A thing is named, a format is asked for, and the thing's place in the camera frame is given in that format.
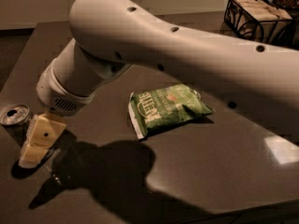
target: chip bag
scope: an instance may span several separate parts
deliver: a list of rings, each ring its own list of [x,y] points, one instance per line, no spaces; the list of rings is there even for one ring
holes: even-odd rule
[[[176,124],[213,114],[200,94],[184,84],[131,94],[129,114],[138,140]]]

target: table surface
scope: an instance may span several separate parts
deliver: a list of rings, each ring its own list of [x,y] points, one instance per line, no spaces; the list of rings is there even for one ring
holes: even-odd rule
[[[163,19],[215,32],[223,17]],[[67,22],[39,23],[0,94],[0,106],[25,104],[41,113],[36,83],[71,38]],[[229,214],[223,218],[230,223],[235,211],[299,199],[298,162],[279,163],[265,142],[275,135],[205,91],[202,99],[214,115],[137,142],[127,111],[130,93],[178,83],[160,71],[131,66],[66,118],[67,131],[54,154],[30,175],[15,168],[20,147],[0,127],[0,222],[205,223]]]

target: soda can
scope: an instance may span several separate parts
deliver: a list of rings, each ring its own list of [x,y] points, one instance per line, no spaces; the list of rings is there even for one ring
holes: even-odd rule
[[[26,140],[31,118],[32,113],[27,105],[9,105],[0,110],[0,124],[19,146]]]

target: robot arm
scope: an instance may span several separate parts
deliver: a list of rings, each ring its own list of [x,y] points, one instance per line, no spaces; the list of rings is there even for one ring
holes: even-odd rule
[[[69,21],[74,39],[37,84],[39,99],[58,115],[75,115],[130,63],[192,82],[220,100],[245,91],[299,111],[297,51],[179,27],[129,0],[77,0]]]

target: mounting hole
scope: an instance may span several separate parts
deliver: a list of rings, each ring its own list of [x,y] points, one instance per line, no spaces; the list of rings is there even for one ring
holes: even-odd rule
[[[121,60],[121,59],[122,59],[122,57],[121,57],[121,55],[120,55],[120,53],[119,53],[119,52],[115,51],[114,53],[115,53],[115,56],[116,56],[116,57],[117,57],[119,60]]]
[[[162,66],[160,63],[157,64],[157,67],[160,71],[164,71],[164,66]]]
[[[175,33],[175,32],[178,31],[178,29],[179,29],[179,27],[174,26],[174,27],[170,28],[170,31],[173,32],[173,33]]]
[[[118,68],[116,67],[116,66],[111,66],[111,71],[112,71],[112,73],[116,73],[117,72],[117,70],[118,70]]]
[[[9,111],[7,112],[7,116],[8,116],[8,117],[12,117],[12,116],[14,116],[14,115],[17,114],[17,113],[18,113],[17,110],[15,110],[15,109],[11,109],[11,110],[9,110]]]
[[[263,52],[264,51],[264,46],[259,45],[259,46],[256,47],[256,50],[259,51],[259,52]]]
[[[130,12],[133,12],[133,11],[136,11],[137,8],[136,7],[128,7],[127,10]]]
[[[229,102],[227,105],[232,109],[236,108],[236,102],[234,101]]]

